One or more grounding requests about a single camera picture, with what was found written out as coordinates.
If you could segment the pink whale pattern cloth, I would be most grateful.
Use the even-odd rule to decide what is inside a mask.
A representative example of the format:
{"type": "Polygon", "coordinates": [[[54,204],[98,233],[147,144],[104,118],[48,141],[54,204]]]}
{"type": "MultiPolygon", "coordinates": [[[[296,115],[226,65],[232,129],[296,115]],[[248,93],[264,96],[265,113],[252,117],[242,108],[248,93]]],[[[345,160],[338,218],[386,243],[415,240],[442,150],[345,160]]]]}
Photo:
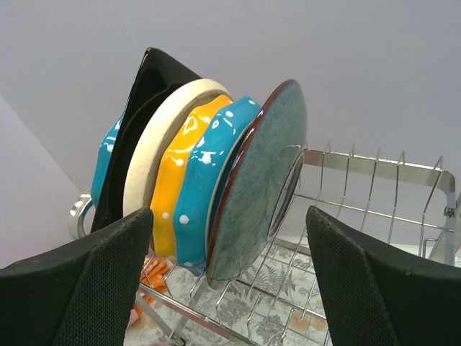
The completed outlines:
{"type": "Polygon", "coordinates": [[[130,318],[128,322],[128,326],[130,327],[132,324],[134,324],[139,318],[139,315],[135,309],[132,309],[130,311],[130,318]]]}

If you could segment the cream white plate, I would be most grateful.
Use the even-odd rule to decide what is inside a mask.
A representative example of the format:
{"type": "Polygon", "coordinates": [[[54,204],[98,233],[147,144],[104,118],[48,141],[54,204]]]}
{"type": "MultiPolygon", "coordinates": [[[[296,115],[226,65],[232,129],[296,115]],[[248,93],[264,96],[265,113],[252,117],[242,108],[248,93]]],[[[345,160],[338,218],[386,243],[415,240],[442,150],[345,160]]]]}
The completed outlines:
{"type": "Polygon", "coordinates": [[[122,201],[124,216],[150,205],[161,158],[192,109],[222,94],[231,95],[212,79],[197,79],[179,87],[160,104],[130,160],[122,201]]]}

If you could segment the blue dotted plate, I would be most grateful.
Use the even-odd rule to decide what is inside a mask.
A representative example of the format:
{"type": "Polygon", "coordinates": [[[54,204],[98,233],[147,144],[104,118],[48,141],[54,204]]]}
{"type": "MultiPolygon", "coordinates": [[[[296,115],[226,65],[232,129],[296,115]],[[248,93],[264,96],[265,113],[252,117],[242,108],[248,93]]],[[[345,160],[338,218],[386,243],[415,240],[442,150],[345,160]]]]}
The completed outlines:
{"type": "Polygon", "coordinates": [[[95,166],[94,176],[90,188],[90,195],[95,207],[98,206],[102,186],[106,177],[109,161],[111,159],[112,150],[117,139],[123,113],[118,117],[114,125],[108,130],[107,134],[103,137],[97,154],[97,162],[95,166]]]}
{"type": "Polygon", "coordinates": [[[248,96],[219,109],[187,159],[173,227],[177,264],[194,276],[205,268],[210,216],[220,179],[259,110],[260,105],[248,96]]]}

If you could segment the orange dotted plate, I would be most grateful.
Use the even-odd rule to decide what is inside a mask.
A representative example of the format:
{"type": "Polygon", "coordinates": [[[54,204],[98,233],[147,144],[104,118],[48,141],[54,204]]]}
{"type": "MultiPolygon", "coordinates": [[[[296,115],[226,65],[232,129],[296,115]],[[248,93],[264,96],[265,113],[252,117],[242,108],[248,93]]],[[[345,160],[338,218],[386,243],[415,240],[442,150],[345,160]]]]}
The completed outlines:
{"type": "Polygon", "coordinates": [[[232,103],[227,95],[213,97],[195,107],[162,156],[151,201],[153,245],[159,257],[174,257],[176,245],[172,217],[184,181],[188,157],[219,109],[232,103]]]}

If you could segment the steel dish rack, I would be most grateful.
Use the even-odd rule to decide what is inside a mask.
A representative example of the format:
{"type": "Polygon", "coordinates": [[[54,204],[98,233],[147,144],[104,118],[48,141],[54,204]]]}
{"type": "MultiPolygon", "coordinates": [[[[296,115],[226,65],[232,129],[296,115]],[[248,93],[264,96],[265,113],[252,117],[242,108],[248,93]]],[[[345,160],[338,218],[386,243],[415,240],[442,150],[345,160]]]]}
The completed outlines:
{"type": "Polygon", "coordinates": [[[136,298],[176,345],[208,329],[232,345],[458,345],[460,194],[444,167],[380,154],[305,152],[285,226],[212,289],[173,265],[136,298]]]}

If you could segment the orange cloth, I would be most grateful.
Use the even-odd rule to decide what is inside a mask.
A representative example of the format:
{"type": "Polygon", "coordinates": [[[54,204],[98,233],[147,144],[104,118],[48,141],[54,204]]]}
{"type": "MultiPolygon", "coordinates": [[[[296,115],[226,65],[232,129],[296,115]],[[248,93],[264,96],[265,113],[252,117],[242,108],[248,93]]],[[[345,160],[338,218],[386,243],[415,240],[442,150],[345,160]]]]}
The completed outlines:
{"type": "Polygon", "coordinates": [[[145,259],[144,269],[140,274],[140,282],[150,288],[165,293],[167,291],[164,275],[169,271],[169,264],[164,259],[145,259]]]}

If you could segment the dark green brown plate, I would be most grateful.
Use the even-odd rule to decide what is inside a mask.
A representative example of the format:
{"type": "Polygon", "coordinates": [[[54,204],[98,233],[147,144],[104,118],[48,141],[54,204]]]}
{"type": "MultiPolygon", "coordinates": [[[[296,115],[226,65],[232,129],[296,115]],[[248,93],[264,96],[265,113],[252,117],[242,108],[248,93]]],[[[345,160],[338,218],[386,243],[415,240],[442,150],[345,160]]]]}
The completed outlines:
{"type": "Polygon", "coordinates": [[[246,271],[279,229],[303,168],[306,134],[303,91],[288,79],[261,107],[230,170],[208,246],[212,289],[246,271]]]}

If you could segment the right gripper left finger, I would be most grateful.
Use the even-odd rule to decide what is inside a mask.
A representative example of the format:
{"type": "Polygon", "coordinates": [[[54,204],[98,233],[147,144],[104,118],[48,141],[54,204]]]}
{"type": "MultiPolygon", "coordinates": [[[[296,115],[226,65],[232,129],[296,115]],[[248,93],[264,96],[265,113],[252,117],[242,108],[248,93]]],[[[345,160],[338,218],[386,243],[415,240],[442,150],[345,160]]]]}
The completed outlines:
{"type": "Polygon", "coordinates": [[[1,269],[1,344],[122,345],[152,226],[141,208],[1,269]]]}

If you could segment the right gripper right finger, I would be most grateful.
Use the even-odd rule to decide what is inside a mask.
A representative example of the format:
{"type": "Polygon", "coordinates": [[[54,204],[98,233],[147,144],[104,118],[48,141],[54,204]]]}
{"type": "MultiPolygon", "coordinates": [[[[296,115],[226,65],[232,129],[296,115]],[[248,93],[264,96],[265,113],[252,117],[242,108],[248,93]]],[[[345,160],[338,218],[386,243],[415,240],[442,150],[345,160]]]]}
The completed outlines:
{"type": "Polygon", "coordinates": [[[308,243],[334,345],[459,345],[460,269],[404,252],[320,208],[308,243]]]}

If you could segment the black square plate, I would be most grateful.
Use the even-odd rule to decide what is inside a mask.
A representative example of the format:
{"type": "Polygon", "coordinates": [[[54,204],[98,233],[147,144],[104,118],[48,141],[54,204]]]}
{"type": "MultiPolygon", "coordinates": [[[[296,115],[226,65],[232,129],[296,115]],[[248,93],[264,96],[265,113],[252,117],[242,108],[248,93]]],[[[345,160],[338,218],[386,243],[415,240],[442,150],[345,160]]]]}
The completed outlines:
{"type": "Polygon", "coordinates": [[[175,90],[200,75],[158,48],[147,48],[117,134],[98,206],[91,225],[95,232],[122,218],[122,200],[130,160],[148,121],[175,90]]]}

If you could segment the floral table mat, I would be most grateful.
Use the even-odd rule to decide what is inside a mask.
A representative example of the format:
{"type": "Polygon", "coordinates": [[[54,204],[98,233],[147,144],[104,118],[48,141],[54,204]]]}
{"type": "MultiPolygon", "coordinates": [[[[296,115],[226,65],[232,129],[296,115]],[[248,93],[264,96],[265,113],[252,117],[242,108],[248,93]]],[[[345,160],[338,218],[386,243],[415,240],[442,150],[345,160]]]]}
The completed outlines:
{"type": "Polygon", "coordinates": [[[212,290],[169,259],[150,257],[166,287],[141,293],[148,311],[126,345],[332,345],[306,239],[278,238],[242,276],[212,290]]]}

